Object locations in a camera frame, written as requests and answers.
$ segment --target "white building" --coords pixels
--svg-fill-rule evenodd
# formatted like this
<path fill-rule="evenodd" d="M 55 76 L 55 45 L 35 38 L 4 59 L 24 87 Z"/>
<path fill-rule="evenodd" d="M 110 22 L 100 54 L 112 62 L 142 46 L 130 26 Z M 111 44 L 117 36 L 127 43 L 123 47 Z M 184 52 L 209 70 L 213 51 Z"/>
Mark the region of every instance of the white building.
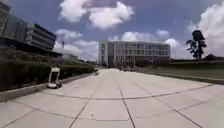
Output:
<path fill-rule="evenodd" d="M 170 58 L 170 45 L 149 42 L 108 42 L 99 43 L 99 63 L 108 67 L 134 66 L 136 62 L 146 60 L 160 63 Z"/>
<path fill-rule="evenodd" d="M 4 31 L 9 12 L 10 7 L 0 1 L 0 36 L 2 36 L 2 33 Z"/>

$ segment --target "white cart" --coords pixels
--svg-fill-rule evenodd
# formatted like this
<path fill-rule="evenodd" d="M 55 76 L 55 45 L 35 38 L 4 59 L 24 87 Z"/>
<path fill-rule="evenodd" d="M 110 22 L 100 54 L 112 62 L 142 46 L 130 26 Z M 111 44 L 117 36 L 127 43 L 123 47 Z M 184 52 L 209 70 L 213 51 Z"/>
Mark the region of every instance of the white cart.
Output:
<path fill-rule="evenodd" d="M 53 73 L 57 73 L 57 74 L 56 74 L 56 80 L 52 82 L 52 74 Z M 62 87 L 62 83 L 59 82 L 59 75 L 60 75 L 60 68 L 52 67 L 51 72 L 49 74 L 48 84 L 47 84 L 48 88 L 57 89 L 57 88 Z"/>

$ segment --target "sky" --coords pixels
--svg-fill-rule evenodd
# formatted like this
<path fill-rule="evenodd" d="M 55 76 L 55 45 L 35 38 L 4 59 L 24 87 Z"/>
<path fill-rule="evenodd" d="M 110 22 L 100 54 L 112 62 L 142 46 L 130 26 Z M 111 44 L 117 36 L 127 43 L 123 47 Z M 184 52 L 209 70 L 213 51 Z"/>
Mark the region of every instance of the sky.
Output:
<path fill-rule="evenodd" d="M 205 55 L 224 56 L 223 0 L 3 0 L 11 14 L 58 35 L 54 51 L 97 60 L 98 42 L 147 41 L 171 45 L 171 57 L 189 59 L 185 42 L 200 29 Z"/>

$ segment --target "hedge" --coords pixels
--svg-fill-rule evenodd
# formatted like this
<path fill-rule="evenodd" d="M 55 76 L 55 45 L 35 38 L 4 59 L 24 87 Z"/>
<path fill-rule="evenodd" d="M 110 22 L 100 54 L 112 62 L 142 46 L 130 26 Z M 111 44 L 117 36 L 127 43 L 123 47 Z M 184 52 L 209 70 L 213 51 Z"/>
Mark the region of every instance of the hedge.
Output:
<path fill-rule="evenodd" d="M 224 69 L 223 61 L 172 62 L 161 67 L 180 69 Z"/>
<path fill-rule="evenodd" d="M 91 73 L 92 66 L 60 65 L 60 79 Z M 43 62 L 24 62 L 0 59 L 0 91 L 41 84 L 48 81 L 51 65 Z"/>
<path fill-rule="evenodd" d="M 70 61 L 62 58 L 56 58 L 51 56 L 44 56 L 35 53 L 28 53 L 24 51 L 17 50 L 15 48 L 3 47 L 0 46 L 0 58 L 7 60 L 16 60 L 16 61 L 35 61 L 35 62 L 46 62 L 48 64 L 57 65 L 82 65 L 82 66 L 91 66 L 91 64 L 80 62 L 80 61 Z"/>

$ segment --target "gray pavement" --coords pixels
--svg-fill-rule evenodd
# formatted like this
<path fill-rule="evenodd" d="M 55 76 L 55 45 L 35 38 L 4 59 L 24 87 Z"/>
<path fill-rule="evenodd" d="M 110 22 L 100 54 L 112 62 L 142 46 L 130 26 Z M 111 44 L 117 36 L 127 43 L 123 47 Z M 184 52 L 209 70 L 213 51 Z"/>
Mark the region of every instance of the gray pavement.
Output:
<path fill-rule="evenodd" d="M 115 69 L 0 104 L 0 128 L 223 127 L 223 86 Z"/>

